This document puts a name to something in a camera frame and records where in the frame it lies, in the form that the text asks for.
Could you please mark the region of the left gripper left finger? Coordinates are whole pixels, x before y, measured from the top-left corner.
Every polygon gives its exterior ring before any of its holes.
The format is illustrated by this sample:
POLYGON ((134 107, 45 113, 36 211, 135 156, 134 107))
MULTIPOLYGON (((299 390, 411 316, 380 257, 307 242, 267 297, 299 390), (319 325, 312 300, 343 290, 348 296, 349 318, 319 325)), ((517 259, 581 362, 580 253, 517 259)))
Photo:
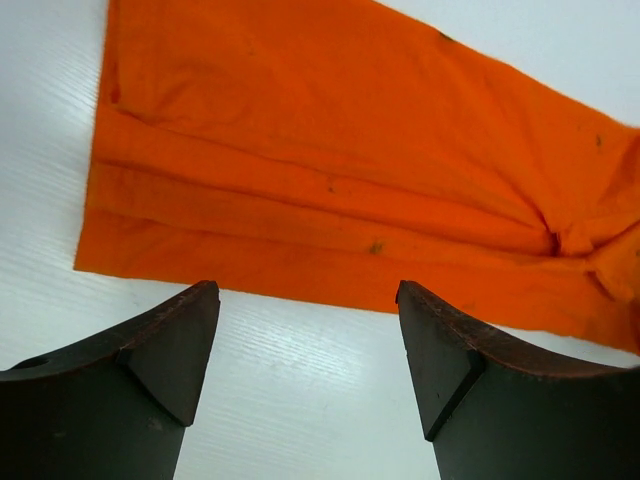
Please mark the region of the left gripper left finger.
POLYGON ((202 281, 1 373, 4 479, 171 479, 220 310, 202 281))

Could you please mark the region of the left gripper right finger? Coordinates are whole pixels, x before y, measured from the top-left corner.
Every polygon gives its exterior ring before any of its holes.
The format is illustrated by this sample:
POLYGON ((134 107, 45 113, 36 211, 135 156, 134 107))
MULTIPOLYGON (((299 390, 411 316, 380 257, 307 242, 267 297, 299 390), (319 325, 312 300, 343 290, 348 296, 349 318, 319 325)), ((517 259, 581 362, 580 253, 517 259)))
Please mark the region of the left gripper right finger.
POLYGON ((635 479, 639 371, 558 354, 413 281, 396 294, 425 439, 443 479, 635 479))

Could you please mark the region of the orange t-shirt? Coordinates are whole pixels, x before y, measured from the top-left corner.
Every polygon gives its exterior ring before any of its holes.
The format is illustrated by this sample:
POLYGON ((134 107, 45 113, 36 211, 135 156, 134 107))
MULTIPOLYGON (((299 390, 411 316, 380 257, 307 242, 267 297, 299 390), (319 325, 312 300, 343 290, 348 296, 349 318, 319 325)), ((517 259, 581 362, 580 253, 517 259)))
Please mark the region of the orange t-shirt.
POLYGON ((373 1, 112 1, 74 266, 639 349, 639 132, 373 1))

